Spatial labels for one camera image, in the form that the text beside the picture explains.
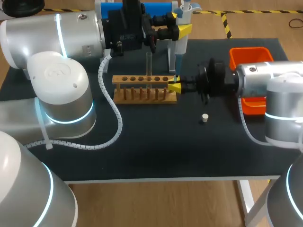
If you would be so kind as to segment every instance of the orange container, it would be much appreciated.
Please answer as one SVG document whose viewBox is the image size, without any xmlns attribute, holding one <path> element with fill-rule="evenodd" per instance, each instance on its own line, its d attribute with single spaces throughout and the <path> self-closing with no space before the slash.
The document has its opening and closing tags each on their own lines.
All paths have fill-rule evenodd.
<svg viewBox="0 0 303 227">
<path fill-rule="evenodd" d="M 239 64 L 273 61 L 269 50 L 265 47 L 232 48 L 229 51 L 231 70 Z M 246 115 L 262 115 L 266 111 L 266 98 L 243 98 L 241 100 L 243 113 Z"/>
</svg>

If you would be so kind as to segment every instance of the wooden floor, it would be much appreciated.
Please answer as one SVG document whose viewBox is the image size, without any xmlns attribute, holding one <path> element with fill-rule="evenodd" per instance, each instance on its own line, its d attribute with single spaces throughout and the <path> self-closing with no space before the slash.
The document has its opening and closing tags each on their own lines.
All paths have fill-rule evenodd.
<svg viewBox="0 0 303 227">
<path fill-rule="evenodd" d="M 199 0 L 204 10 L 302 10 L 302 0 Z M 46 8 L 93 9 L 93 0 L 46 0 Z M 290 60 L 303 60 L 303 29 L 288 21 L 300 14 L 229 14 L 233 38 L 277 37 Z M 192 39 L 226 38 L 219 16 L 193 15 Z M 8 70 L 0 54 L 0 85 Z M 254 200 L 266 181 L 250 181 Z M 243 214 L 232 181 L 72 185 L 78 227 L 241 227 Z M 259 225 L 267 227 L 266 220 Z"/>
</svg>

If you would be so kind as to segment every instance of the small white cylinder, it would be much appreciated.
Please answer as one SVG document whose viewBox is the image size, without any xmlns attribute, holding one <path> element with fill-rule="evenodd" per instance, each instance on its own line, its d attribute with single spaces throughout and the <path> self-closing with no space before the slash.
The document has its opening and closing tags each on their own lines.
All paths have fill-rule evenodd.
<svg viewBox="0 0 303 227">
<path fill-rule="evenodd" d="M 208 120 L 208 114 L 205 113 L 202 115 L 202 121 L 207 122 L 207 120 Z"/>
</svg>

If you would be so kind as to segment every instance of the wooden test tube rack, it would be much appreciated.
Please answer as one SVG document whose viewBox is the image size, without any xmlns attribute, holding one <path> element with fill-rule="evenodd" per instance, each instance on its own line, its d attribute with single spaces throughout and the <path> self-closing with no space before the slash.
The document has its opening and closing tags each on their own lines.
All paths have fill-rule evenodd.
<svg viewBox="0 0 303 227">
<path fill-rule="evenodd" d="M 114 102 L 116 104 L 174 104 L 177 103 L 176 92 L 167 90 L 168 80 L 174 76 L 130 76 L 113 75 L 116 84 Z M 121 85 L 142 85 L 140 88 L 126 88 Z M 165 88 L 146 88 L 146 85 L 165 85 Z"/>
</svg>

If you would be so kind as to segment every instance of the black table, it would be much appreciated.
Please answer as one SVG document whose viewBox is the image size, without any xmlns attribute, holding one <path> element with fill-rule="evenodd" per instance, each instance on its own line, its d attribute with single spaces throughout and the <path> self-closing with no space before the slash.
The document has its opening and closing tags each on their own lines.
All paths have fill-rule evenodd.
<svg viewBox="0 0 303 227">
<path fill-rule="evenodd" d="M 229 50 L 246 46 L 264 46 L 274 60 L 287 60 L 277 39 L 190 40 L 181 75 L 195 76 L 197 64 L 211 57 L 224 60 L 228 65 Z M 114 89 L 113 74 L 145 73 L 146 51 L 148 48 L 144 47 L 111 60 L 108 74 L 103 75 L 110 94 Z M 99 61 L 83 65 L 89 75 L 97 122 L 88 135 L 70 141 L 95 145 L 115 134 L 117 121 L 99 88 Z M 167 43 L 159 42 L 153 56 L 153 74 L 167 72 Z M 35 96 L 30 81 L 22 74 L 21 70 L 9 69 L 0 100 Z M 276 178 L 300 154 L 297 150 L 252 142 L 241 124 L 236 98 L 216 98 L 204 106 L 198 94 L 185 94 L 178 97 L 176 105 L 119 105 L 118 108 L 123 118 L 123 132 L 105 149 L 89 151 L 54 145 L 52 150 L 46 150 L 45 146 L 30 150 L 68 182 Z M 209 114 L 209 120 L 200 125 L 198 122 L 204 113 Z M 264 141 L 264 117 L 246 117 L 246 121 L 251 133 Z"/>
</svg>

